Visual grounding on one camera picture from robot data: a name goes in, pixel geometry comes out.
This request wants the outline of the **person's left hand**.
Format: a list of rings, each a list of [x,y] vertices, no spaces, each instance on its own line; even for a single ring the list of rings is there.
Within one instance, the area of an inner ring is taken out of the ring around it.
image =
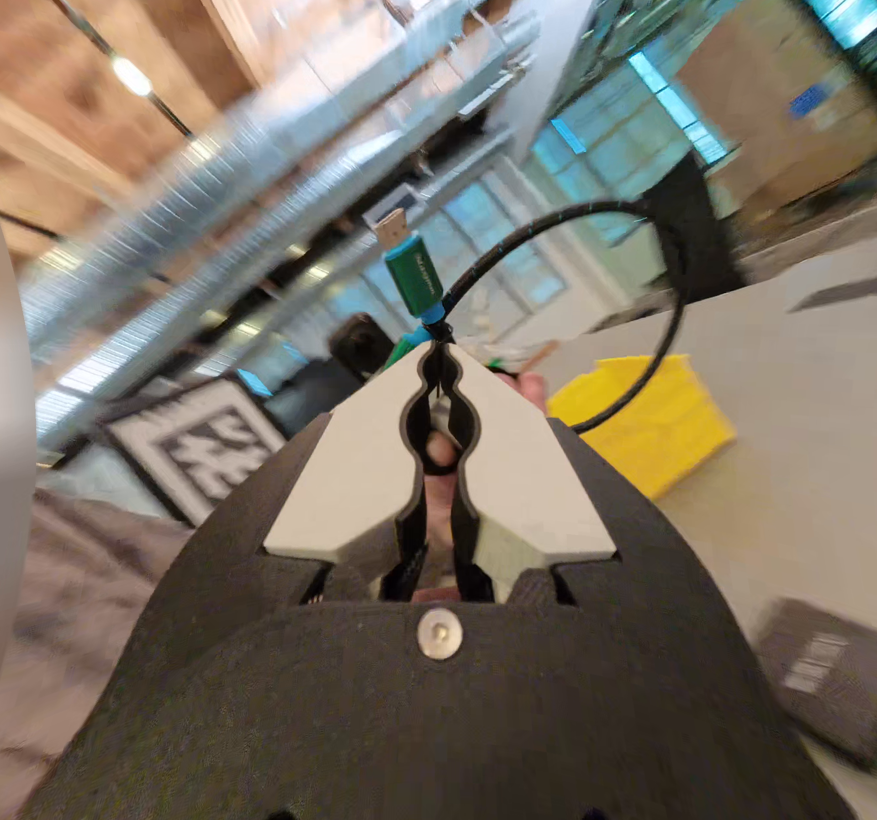
[[[499,381],[515,391],[542,416],[547,416],[545,379],[537,372],[512,372],[506,367],[489,366],[486,369]],[[426,442],[425,452],[435,465],[439,475],[454,473],[462,448],[450,431],[433,424]]]

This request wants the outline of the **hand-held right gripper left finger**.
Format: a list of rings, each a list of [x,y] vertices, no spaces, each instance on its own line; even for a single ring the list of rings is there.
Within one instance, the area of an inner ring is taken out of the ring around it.
[[[280,558],[322,562],[411,599],[423,569],[423,455],[438,344],[420,344],[331,412],[264,540]]]

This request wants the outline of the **black port adapter box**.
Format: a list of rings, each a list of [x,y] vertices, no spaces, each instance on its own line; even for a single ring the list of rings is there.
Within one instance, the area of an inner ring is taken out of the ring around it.
[[[785,598],[771,609],[754,651],[778,703],[801,731],[875,771],[874,627]]]

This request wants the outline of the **round ceiling lamp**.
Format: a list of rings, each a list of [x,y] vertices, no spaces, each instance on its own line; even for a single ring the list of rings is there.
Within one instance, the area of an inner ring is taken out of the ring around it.
[[[127,91],[141,99],[152,97],[154,93],[152,82],[134,63],[116,54],[110,56],[110,61],[116,79]]]

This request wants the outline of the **black office chair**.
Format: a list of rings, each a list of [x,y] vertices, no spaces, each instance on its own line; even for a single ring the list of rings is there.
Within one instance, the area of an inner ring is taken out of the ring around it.
[[[641,202],[656,225],[667,280],[687,305],[747,285],[694,151],[647,189]]]

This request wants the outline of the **silver ceiling duct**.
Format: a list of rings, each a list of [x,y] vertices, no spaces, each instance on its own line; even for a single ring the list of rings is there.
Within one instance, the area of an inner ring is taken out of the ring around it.
[[[439,199],[462,184],[463,175],[504,149],[510,130],[472,135],[436,175],[418,184],[387,168],[394,145],[367,147],[371,156],[354,165],[353,153],[320,168],[257,221],[227,250],[211,257],[187,281],[142,310],[37,400],[38,449],[61,452],[87,433],[101,409],[131,397],[203,332],[225,337],[272,300],[320,287],[335,268],[349,271],[381,252],[374,226],[401,208],[411,229],[422,226]]]
[[[384,4],[306,47],[277,81],[168,158],[134,197],[62,243],[18,285],[33,364],[179,251],[224,223],[435,59],[487,0],[414,0],[403,22]]]

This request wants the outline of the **yellow plastic bin stack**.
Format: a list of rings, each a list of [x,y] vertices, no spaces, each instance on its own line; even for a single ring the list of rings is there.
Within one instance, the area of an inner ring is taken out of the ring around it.
[[[547,401],[549,414],[572,426],[625,393],[650,359],[609,358]],[[645,497],[657,501],[708,459],[732,445],[737,431],[686,355],[666,357],[641,393],[582,438]]]

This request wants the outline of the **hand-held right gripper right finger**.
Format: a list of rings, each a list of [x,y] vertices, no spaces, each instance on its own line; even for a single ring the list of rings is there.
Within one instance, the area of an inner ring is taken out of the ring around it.
[[[527,570],[616,554],[540,409],[461,347],[444,347],[442,393],[460,450],[451,527],[463,598],[506,599]]]

